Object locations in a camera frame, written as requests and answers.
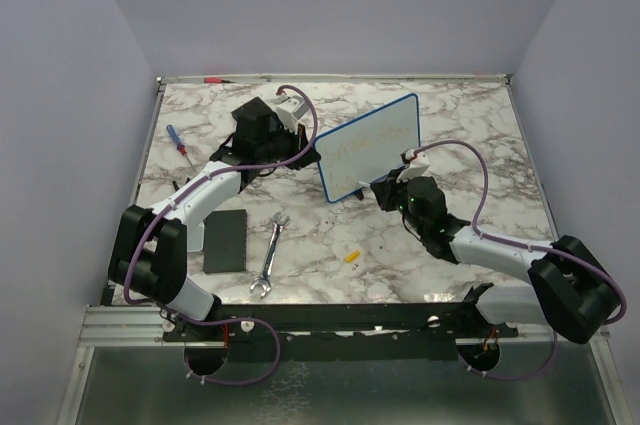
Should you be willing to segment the blue framed whiteboard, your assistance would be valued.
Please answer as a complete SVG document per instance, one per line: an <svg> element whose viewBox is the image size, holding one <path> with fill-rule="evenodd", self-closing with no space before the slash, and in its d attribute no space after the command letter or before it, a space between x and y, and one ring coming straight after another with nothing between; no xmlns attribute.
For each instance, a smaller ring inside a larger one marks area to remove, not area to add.
<svg viewBox="0 0 640 425"><path fill-rule="evenodd" d="M402 164L420 145L419 98L410 93L319 135L319 173L326 200L338 202Z"/></svg>

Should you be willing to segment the yellow marker cap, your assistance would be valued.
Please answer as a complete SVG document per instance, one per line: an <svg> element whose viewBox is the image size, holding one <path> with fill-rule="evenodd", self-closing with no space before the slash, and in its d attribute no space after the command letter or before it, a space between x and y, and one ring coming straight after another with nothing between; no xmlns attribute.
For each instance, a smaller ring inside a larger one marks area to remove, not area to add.
<svg viewBox="0 0 640 425"><path fill-rule="evenodd" d="M345 257L345 262L353 263L360 255L361 255L360 251L356 250Z"/></svg>

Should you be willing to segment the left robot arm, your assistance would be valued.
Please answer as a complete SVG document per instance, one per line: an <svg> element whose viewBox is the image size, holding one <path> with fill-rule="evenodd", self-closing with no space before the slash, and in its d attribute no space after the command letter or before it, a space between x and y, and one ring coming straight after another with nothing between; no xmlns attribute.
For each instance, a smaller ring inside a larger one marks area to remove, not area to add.
<svg viewBox="0 0 640 425"><path fill-rule="evenodd" d="M168 198L122 214L109 262L109 279L127 303L152 301L186 317L186 327L206 340L220 330L221 300L188 276L188 245L203 240L199 226L264 170L299 170L320 159L316 130L300 120L317 114L300 90L283 86L270 106L253 98L232 112L235 130L203 169Z"/></svg>

